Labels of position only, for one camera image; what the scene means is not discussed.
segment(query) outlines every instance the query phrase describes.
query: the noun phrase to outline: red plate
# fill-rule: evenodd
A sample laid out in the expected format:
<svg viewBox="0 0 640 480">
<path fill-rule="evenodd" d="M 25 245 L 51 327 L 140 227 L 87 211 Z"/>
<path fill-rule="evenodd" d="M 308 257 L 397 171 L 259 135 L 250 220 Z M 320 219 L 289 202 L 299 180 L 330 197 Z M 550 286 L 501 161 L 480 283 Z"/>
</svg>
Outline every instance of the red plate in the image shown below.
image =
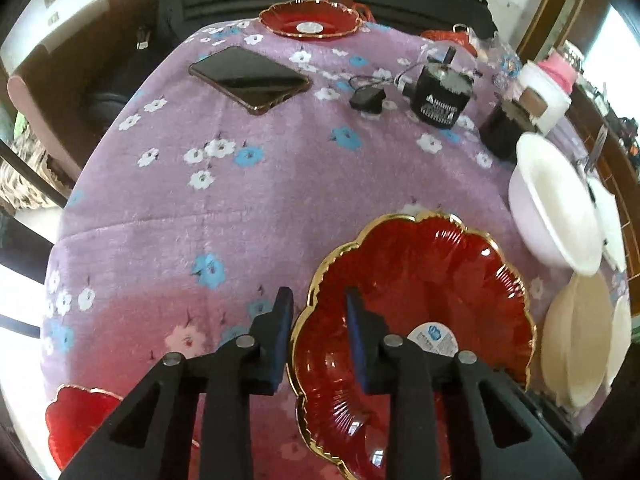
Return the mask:
<svg viewBox="0 0 640 480">
<path fill-rule="evenodd" d="M 374 220 L 357 240 L 333 251 L 312 280 L 292 334 L 287 370 L 298 395 L 307 445 L 348 479 L 385 476 L 389 398 L 365 396 L 351 370 L 344 287 L 407 336 L 425 322 L 449 328 L 459 350 L 529 383 L 536 327 L 518 272 L 487 234 L 452 215 L 424 212 Z M 436 398 L 440 469 L 450 473 L 442 400 Z"/>
<path fill-rule="evenodd" d="M 82 444 L 121 401 L 121 396 L 104 390 L 60 386 L 56 399 L 45 411 L 49 451 L 60 470 L 66 467 Z M 199 447 L 194 440 L 191 447 L 190 478 L 197 478 Z"/>
<path fill-rule="evenodd" d="M 307 40 L 341 38 L 353 34 L 362 25 L 355 10 L 324 0 L 274 4 L 260 13 L 260 21 L 274 34 Z"/>
</svg>

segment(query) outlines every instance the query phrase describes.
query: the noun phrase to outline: brown armchair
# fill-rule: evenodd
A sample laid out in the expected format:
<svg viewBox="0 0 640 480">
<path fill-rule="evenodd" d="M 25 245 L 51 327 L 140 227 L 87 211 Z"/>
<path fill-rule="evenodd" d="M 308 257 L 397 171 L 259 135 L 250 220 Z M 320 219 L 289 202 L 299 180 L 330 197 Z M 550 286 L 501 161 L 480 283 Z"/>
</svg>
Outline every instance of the brown armchair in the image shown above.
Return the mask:
<svg viewBox="0 0 640 480">
<path fill-rule="evenodd" d="M 97 0 L 47 36 L 7 83 L 54 161 L 77 180 L 102 137 L 82 113 L 82 95 L 110 64 L 136 48 L 136 31 L 154 0 Z"/>
</svg>

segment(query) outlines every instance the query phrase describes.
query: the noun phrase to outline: round label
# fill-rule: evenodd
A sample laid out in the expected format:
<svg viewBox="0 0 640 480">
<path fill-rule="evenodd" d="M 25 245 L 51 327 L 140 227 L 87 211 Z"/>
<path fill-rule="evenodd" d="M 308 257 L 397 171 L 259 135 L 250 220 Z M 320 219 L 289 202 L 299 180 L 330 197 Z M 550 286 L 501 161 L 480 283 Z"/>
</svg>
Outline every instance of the round label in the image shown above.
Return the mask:
<svg viewBox="0 0 640 480">
<path fill-rule="evenodd" d="M 296 29 L 302 34 L 320 34 L 324 27 L 316 22 L 302 22 L 298 24 Z"/>
<path fill-rule="evenodd" d="M 428 322 L 417 326 L 407 336 L 425 352 L 453 357 L 458 353 L 456 336 L 442 323 Z"/>
</svg>

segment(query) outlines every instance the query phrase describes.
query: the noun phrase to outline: floor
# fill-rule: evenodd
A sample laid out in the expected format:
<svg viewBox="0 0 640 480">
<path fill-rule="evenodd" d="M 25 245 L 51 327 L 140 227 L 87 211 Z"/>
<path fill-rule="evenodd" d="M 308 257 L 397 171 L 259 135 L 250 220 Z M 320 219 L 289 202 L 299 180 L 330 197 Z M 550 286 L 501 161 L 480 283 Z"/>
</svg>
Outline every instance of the floor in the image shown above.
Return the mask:
<svg viewBox="0 0 640 480">
<path fill-rule="evenodd" d="M 55 242 L 62 210 L 20 210 L 15 217 Z M 0 313 L 35 325 L 44 315 L 44 286 L 0 266 Z M 49 453 L 44 422 L 48 399 L 40 369 L 40 341 L 0 329 L 0 388 L 27 457 L 45 480 L 60 472 Z"/>
</svg>

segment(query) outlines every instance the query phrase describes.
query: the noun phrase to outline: black cylindrical container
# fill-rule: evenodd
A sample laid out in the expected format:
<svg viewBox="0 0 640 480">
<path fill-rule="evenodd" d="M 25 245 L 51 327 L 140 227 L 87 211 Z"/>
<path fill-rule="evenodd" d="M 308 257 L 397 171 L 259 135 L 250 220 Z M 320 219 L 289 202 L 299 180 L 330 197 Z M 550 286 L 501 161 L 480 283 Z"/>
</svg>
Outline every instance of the black cylindrical container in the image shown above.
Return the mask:
<svg viewBox="0 0 640 480">
<path fill-rule="evenodd" d="M 500 160 L 516 163 L 516 144 L 524 132 L 536 133 L 529 113 L 514 101 L 502 101 L 480 126 L 482 143 Z"/>
<path fill-rule="evenodd" d="M 450 129 L 471 98 L 473 80 L 441 63 L 429 63 L 415 85 L 411 110 L 425 123 Z"/>
</svg>

